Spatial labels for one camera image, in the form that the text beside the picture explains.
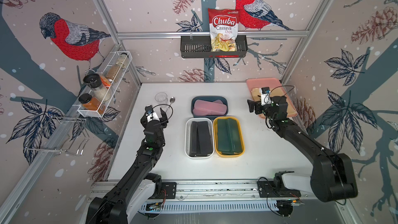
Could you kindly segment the black pencil case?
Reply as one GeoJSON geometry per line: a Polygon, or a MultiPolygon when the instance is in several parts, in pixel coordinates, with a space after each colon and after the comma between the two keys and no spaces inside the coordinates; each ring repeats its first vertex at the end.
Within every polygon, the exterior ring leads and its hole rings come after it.
{"type": "Polygon", "coordinates": [[[189,156],[196,157],[198,153],[198,124],[193,121],[190,127],[190,149],[189,156]]]}
{"type": "Polygon", "coordinates": [[[213,152],[211,136],[207,121],[200,121],[197,123],[198,140],[197,156],[207,157],[213,152]]]}

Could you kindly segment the green pencil case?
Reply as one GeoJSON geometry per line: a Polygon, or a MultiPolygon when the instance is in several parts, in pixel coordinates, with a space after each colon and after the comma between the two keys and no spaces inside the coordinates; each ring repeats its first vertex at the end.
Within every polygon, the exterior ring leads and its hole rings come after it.
{"type": "Polygon", "coordinates": [[[235,119],[228,119],[229,136],[231,142],[231,150],[234,153],[242,153],[243,149],[241,146],[240,134],[238,129],[238,123],[235,119]]]}
{"type": "Polygon", "coordinates": [[[219,119],[217,124],[218,151],[224,155],[227,155],[231,151],[231,144],[228,137],[227,119],[219,119]]]}

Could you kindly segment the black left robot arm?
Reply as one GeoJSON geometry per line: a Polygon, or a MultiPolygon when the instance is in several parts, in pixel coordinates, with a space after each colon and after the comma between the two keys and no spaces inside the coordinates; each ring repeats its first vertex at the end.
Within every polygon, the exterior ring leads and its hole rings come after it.
{"type": "Polygon", "coordinates": [[[163,129],[169,119],[164,110],[159,117],[152,105],[141,118],[144,139],[135,161],[117,185],[103,198],[94,198],[88,207],[87,224],[129,224],[144,202],[161,194],[162,179],[150,171],[159,161],[165,146],[163,129]]]}

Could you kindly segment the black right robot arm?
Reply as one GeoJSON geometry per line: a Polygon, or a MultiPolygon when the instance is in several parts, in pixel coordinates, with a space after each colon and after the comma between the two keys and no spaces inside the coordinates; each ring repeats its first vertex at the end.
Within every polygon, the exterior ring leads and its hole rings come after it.
{"type": "Polygon", "coordinates": [[[264,115],[270,129],[294,145],[313,165],[310,177],[312,192],[318,200],[330,202],[358,196],[352,162],[344,153],[335,153],[305,134],[287,117],[287,98],[274,96],[269,104],[248,100],[251,113],[264,115]]]}

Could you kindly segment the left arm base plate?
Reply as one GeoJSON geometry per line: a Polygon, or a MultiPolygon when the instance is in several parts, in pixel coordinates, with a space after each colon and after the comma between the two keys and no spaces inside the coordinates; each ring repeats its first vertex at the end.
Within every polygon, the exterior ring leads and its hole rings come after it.
{"type": "Polygon", "coordinates": [[[161,182],[156,183],[154,199],[175,199],[176,198],[176,182],[161,182]]]}

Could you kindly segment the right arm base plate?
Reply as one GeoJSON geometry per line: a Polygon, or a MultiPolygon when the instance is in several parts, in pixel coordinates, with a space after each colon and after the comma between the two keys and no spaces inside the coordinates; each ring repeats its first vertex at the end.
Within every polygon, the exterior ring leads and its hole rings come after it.
{"type": "Polygon", "coordinates": [[[261,177],[257,181],[257,188],[260,198],[300,198],[301,193],[295,189],[286,188],[279,180],[274,183],[261,177]]]}

